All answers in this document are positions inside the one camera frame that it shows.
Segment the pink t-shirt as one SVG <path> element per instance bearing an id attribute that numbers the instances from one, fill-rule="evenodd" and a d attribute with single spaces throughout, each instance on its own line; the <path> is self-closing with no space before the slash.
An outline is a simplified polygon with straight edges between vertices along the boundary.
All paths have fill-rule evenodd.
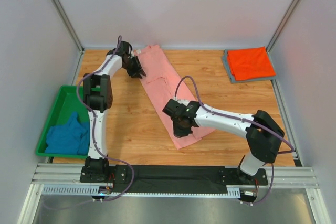
<path id="1" fill-rule="evenodd" d="M 175 137 L 173 122 L 162 110 L 167 102 L 174 97 L 181 77 L 158 45 L 138 49 L 135 51 L 135 55 L 146 74 L 140 79 L 140 82 L 177 149 L 192 145 L 215 131 L 208 127 L 196 127 L 192 129 L 192 134 L 186 137 Z"/>

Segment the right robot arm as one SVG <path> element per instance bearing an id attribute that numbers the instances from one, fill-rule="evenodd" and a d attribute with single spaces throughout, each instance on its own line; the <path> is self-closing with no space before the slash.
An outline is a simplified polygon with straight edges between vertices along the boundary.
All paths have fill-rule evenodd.
<path id="1" fill-rule="evenodd" d="M 284 139 L 284 131 L 265 111 L 239 114 L 212 108 L 198 101 L 170 99 L 163 113 L 173 122 L 175 137 L 186 137 L 198 127 L 209 127 L 243 137 L 249 152 L 238 170 L 254 176 L 264 164 L 273 164 Z"/>

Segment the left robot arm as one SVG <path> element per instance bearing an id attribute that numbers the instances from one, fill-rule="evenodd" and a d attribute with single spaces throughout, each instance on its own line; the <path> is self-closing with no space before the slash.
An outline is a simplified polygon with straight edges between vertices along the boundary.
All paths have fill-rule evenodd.
<path id="1" fill-rule="evenodd" d="M 90 180 L 105 181 L 109 177 L 106 126 L 113 103 L 111 78 L 121 68 L 134 79 L 146 76 L 132 45 L 119 36 L 117 46 L 108 51 L 98 69 L 86 73 L 79 82 L 82 85 L 80 102 L 88 110 L 90 123 L 90 146 L 82 176 Z"/>

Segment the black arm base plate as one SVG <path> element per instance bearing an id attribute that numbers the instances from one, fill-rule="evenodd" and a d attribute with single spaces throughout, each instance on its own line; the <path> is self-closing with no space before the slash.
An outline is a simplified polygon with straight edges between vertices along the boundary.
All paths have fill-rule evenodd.
<path id="1" fill-rule="evenodd" d="M 256 175 L 250 176 L 241 172 L 238 168 L 226 168 L 219 166 L 219 171 L 224 185 L 268 185 L 268 178 L 264 169 L 259 169 Z M 82 183 L 129 183 L 134 169 L 127 165 L 108 166 L 105 168 L 83 167 L 80 175 Z"/>

